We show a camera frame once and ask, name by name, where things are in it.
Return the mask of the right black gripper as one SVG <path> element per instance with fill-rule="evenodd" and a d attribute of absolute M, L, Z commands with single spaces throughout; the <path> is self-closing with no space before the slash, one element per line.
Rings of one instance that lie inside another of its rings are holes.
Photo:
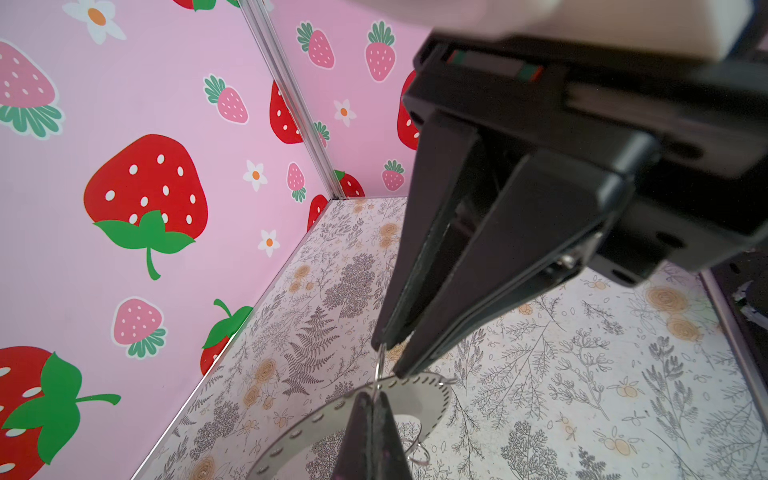
<path fill-rule="evenodd" d="M 433 34 L 403 102 L 479 128 L 498 194 L 404 341 L 399 378 L 584 267 L 633 286 L 767 246 L 767 65 Z"/>

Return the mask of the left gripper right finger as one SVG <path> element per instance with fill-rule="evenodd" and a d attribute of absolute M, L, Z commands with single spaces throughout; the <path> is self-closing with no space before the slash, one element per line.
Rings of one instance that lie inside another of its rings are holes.
<path fill-rule="evenodd" d="M 394 414 L 383 391 L 373 401 L 371 461 L 374 480 L 412 480 Z"/>

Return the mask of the left corner aluminium post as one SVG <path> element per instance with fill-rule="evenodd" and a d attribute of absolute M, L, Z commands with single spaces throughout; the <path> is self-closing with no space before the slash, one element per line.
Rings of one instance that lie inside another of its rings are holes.
<path fill-rule="evenodd" d="M 269 12 L 261 1 L 240 1 L 240 9 L 257 43 L 273 79 L 285 97 L 288 109 L 302 135 L 305 148 L 312 160 L 326 193 L 332 199 L 345 199 L 346 195 L 336 177 L 332 162 L 314 129 L 313 118 L 285 55 Z"/>

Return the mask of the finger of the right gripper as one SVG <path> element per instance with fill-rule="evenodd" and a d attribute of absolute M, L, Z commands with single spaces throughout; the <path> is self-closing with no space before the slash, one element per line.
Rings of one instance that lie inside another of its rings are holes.
<path fill-rule="evenodd" d="M 418 147 L 396 264 L 371 345 L 392 348 L 421 322 L 498 194 L 478 127 L 437 113 Z"/>

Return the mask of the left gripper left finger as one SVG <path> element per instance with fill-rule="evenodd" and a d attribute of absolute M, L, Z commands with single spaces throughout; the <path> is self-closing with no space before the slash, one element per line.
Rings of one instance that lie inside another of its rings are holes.
<path fill-rule="evenodd" d="M 372 479 L 372 413 L 371 396 L 366 392 L 357 394 L 340 445 L 332 480 Z"/>

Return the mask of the grey strap keyring yellow clasp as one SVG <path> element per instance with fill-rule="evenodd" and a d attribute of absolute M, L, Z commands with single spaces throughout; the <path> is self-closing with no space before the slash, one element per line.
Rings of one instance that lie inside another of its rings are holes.
<path fill-rule="evenodd" d="M 452 384 L 436 373 L 390 376 L 341 395 L 278 437 L 248 477 L 272 479 L 296 455 L 341 432 L 334 479 L 405 479 L 409 456 L 448 410 Z"/>

